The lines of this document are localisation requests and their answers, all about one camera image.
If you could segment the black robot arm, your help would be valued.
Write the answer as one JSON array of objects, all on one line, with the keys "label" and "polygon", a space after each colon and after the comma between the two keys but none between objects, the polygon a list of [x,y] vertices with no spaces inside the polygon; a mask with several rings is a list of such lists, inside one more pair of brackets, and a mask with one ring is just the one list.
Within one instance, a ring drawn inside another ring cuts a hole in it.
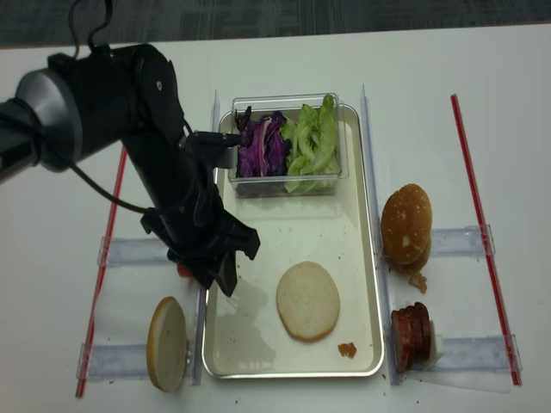
[{"label": "black robot arm", "polygon": [[147,44],[95,48],[83,59],[52,55],[1,105],[1,177],[41,165],[62,172],[121,142],[149,194],[145,231],[204,287],[231,295],[236,255],[254,258],[257,231],[223,206],[214,170],[237,134],[194,131],[185,120],[173,64]]}]

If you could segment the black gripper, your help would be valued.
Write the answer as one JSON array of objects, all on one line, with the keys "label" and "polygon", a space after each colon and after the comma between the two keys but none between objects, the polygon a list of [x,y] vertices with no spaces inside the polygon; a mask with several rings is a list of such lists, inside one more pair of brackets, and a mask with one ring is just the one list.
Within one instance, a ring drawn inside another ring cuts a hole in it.
[{"label": "black gripper", "polygon": [[236,252],[254,260],[261,244],[257,231],[225,210],[211,180],[189,186],[167,180],[143,183],[153,202],[140,220],[145,232],[168,246],[168,258],[203,286],[216,283],[231,297],[238,282]]}]

